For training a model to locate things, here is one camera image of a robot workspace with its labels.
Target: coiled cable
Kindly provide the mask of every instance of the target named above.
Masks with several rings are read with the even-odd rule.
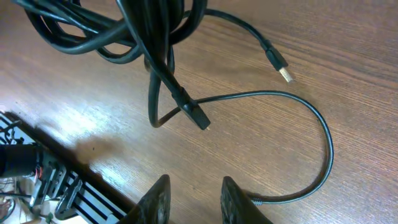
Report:
[[[291,81],[285,70],[283,56],[253,26],[225,12],[207,9],[207,0],[193,0],[192,9],[184,12],[183,0],[117,0],[123,19],[115,21],[83,8],[79,0],[13,0],[22,6],[32,25],[53,48],[66,54],[83,54],[97,51],[105,60],[124,64],[144,54],[146,69],[150,72],[149,121],[155,128],[162,126],[179,111],[184,110],[200,128],[210,124],[199,104],[230,100],[247,96],[272,95],[293,99],[306,106],[319,120],[326,137],[325,160],[318,177],[311,185],[294,194],[285,196],[258,196],[248,193],[256,205],[263,203],[287,203],[300,200],[317,191],[327,180],[333,165],[333,143],[330,130],[320,112],[306,100],[283,91],[250,91],[230,95],[211,96],[193,100],[174,77],[175,62],[173,45],[186,39],[199,26],[204,15],[215,16],[236,24],[250,32],[264,49],[267,58],[284,78]],[[179,27],[184,18],[187,20]],[[67,34],[59,22],[80,28],[86,37]],[[114,54],[104,46],[118,43],[130,49]],[[170,90],[177,106],[158,119],[157,106],[160,84]]]

